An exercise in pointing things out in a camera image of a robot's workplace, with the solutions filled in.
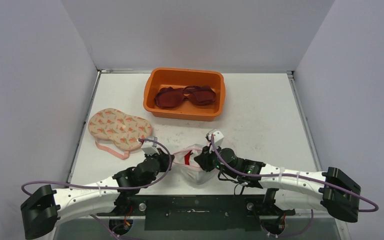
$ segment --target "floral pattern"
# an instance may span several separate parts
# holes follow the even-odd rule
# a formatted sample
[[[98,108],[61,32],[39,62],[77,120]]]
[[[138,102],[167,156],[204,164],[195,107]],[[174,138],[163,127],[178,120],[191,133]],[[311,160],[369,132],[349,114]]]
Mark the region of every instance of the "floral pattern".
[[[141,147],[140,138],[151,135],[151,123],[114,108],[106,108],[93,115],[88,130],[97,139],[112,141],[119,149],[133,151]]]

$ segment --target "orange bin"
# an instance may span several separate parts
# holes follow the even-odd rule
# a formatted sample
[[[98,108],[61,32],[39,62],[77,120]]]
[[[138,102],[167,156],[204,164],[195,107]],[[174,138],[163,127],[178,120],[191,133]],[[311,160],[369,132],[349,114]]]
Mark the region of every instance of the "orange bin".
[[[185,100],[176,108],[160,108],[154,98],[162,88],[210,86],[216,94],[211,105],[197,106]],[[213,121],[223,111],[226,87],[223,75],[216,71],[160,67],[152,71],[143,93],[143,107],[154,116],[170,119]]]

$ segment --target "white tabletop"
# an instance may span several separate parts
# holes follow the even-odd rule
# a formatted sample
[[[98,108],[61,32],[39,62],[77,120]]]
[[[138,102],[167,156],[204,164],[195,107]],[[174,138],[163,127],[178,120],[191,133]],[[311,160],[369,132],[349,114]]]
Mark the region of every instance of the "white tabletop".
[[[147,119],[153,135],[172,153],[194,143],[206,144],[212,129],[224,134],[223,148],[240,158],[270,163],[298,171],[316,171],[303,123],[285,73],[225,73],[226,99],[222,114],[212,122],[154,117],[143,107],[149,73],[103,73],[90,115],[106,108]],[[95,146],[87,127],[80,142],[71,183],[90,184],[144,160],[139,149],[126,160]],[[235,184],[213,177],[202,185],[187,182],[172,171],[161,182],[141,189],[141,195],[231,195]],[[264,194],[247,188],[245,194]]]

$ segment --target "screw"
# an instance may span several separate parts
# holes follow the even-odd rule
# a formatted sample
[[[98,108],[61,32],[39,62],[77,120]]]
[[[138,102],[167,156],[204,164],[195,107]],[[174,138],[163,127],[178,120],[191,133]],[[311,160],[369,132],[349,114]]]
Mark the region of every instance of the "screw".
[[[254,203],[252,202],[249,202],[247,205],[246,205],[246,209],[248,209],[249,211],[252,211],[254,208]]]
[[[143,212],[145,209],[147,209],[147,205],[145,203],[142,202],[139,204],[139,211]]]

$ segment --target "gray wall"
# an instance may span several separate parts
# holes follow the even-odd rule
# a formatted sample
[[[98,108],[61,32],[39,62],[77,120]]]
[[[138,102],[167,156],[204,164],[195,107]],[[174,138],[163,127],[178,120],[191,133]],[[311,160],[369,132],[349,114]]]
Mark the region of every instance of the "gray wall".
[[[336,0],[295,78],[322,167],[380,206],[348,224],[352,238],[384,239],[384,1]]]
[[[66,180],[96,74],[59,0],[0,0],[0,240],[24,239],[22,183]]]
[[[334,0],[61,0],[99,69],[294,70]]]

